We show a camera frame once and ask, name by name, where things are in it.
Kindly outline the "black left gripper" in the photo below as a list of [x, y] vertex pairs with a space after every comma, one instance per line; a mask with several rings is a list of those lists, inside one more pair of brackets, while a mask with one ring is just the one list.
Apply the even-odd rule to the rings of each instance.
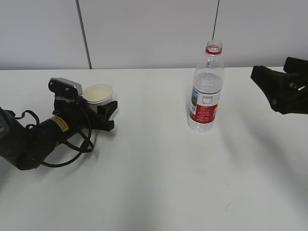
[[75, 100], [55, 98], [53, 118], [59, 118], [65, 122], [70, 130], [95, 129], [111, 131], [114, 129], [114, 121], [111, 119], [118, 107], [117, 101], [111, 101], [105, 105], [97, 106], [97, 113], [91, 110], [82, 97]]

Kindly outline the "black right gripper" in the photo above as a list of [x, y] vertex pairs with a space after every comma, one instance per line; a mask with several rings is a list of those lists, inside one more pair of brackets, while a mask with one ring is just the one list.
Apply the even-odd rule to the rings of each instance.
[[291, 82], [293, 73], [307, 74], [308, 60], [287, 57], [283, 66], [286, 73], [256, 65], [251, 79], [262, 90], [272, 109], [282, 115], [308, 114], [308, 80]]

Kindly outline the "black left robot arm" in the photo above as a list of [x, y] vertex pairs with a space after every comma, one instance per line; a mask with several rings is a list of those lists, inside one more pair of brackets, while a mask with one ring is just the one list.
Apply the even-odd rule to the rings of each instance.
[[[0, 111], [0, 155], [19, 170], [46, 167], [64, 167], [76, 161], [82, 154], [90, 153], [94, 144], [90, 140], [92, 130], [111, 131], [115, 123], [112, 114], [117, 101], [90, 109], [82, 97], [72, 102], [54, 101], [53, 116], [43, 122], [31, 110], [16, 117], [13, 111]], [[45, 162], [54, 149], [64, 144], [77, 151], [77, 155], [61, 164]]]

